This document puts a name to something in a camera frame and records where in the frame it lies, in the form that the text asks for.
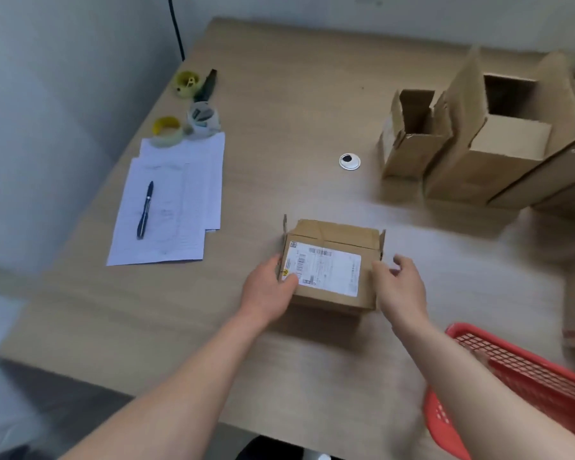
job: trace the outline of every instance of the stack of paper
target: stack of paper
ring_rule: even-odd
[[[205,231],[219,229],[223,132],[155,148],[143,139],[130,164],[107,265],[201,260]],[[145,236],[137,239],[149,183],[154,189]]]

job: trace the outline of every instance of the black cable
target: black cable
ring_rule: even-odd
[[[175,19],[175,9],[172,7],[172,0],[169,0],[170,17],[173,20],[173,26],[175,26],[176,39],[179,42],[179,51],[181,52],[181,61],[185,61],[185,53],[183,52],[183,44],[181,43],[181,35],[179,34],[179,26],[176,25]]]

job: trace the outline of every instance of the black pen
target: black pen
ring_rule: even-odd
[[[149,183],[147,187],[147,196],[145,197],[145,207],[143,208],[143,214],[138,222],[138,227],[136,230],[136,238],[142,239],[145,237],[145,228],[147,227],[147,218],[149,217],[149,205],[151,205],[151,194],[153,193],[153,181]]]

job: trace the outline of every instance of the wooden table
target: wooden table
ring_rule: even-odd
[[[430,313],[469,321],[562,363],[564,279],[539,258],[564,225],[528,213],[422,203],[418,186],[380,181],[376,142],[397,88],[445,89],[466,49],[367,35],[216,20],[180,69],[219,71],[226,132],[222,228],[205,259],[105,267],[132,157],[152,122],[184,116],[161,95],[87,209],[0,356],[140,394],[235,311],[252,268],[299,218],[387,229],[386,257],[414,257]],[[492,72],[538,55],[486,51]],[[360,155],[345,171],[338,158]],[[424,381],[379,313],[360,323],[290,309],[255,344],[221,420],[348,460],[400,456],[422,433]]]

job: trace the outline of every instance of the red basket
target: red basket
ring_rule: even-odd
[[[445,333],[462,347],[485,354],[490,370],[507,387],[575,433],[575,373],[467,323],[451,325]],[[439,447],[462,460],[470,460],[430,387],[424,398],[424,417]]]

